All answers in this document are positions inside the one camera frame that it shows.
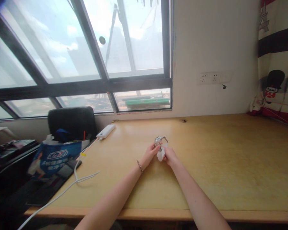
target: beaded bracelet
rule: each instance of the beaded bracelet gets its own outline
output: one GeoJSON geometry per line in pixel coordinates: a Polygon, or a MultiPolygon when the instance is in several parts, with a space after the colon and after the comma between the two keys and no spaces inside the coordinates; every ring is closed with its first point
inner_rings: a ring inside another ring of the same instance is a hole
{"type": "Polygon", "coordinates": [[[139,163],[139,161],[137,160],[137,163],[138,163],[138,165],[139,165],[139,167],[140,167],[140,170],[141,170],[141,174],[143,173],[143,169],[142,169],[142,166],[140,165],[140,163],[139,163]]]}

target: desk surface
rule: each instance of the desk surface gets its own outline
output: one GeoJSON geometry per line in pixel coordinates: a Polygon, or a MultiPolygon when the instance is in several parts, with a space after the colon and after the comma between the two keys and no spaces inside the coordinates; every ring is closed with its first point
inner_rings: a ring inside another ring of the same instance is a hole
{"type": "MultiPolygon", "coordinates": [[[[288,126],[246,114],[116,121],[104,140],[91,146],[78,169],[83,177],[39,213],[83,217],[164,135],[189,173],[230,221],[288,222],[288,126]]],[[[72,176],[58,191],[73,181],[72,176]]],[[[36,209],[29,209],[31,214],[36,209]]],[[[191,220],[174,173],[157,158],[136,184],[120,219],[191,220]]]]}

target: striped curtain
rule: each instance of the striped curtain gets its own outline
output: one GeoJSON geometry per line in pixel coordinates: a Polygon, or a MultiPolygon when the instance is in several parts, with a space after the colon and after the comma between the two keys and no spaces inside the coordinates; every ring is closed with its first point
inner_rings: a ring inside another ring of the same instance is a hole
{"type": "Polygon", "coordinates": [[[250,114],[288,123],[288,0],[262,0],[258,42],[258,93],[250,114]]]}

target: blue plastic bag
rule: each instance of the blue plastic bag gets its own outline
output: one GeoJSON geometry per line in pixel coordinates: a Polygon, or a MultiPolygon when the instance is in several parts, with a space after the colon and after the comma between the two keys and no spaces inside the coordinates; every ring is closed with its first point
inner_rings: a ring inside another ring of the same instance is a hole
{"type": "Polygon", "coordinates": [[[89,140],[86,140],[58,145],[42,143],[28,169],[28,174],[32,175],[34,179],[49,179],[53,174],[58,172],[66,162],[76,160],[80,152],[89,142],[89,140]]]}

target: wall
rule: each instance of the wall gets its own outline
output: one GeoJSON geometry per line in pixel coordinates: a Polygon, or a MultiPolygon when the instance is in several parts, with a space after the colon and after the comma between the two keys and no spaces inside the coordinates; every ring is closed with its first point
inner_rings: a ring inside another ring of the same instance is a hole
{"type": "MultiPolygon", "coordinates": [[[[257,39],[260,0],[175,0],[173,110],[97,116],[99,129],[114,119],[151,119],[244,113],[258,86],[257,39]],[[222,85],[196,84],[202,72],[233,71],[222,85]]],[[[0,122],[19,138],[42,140],[46,119],[0,122]]]]}

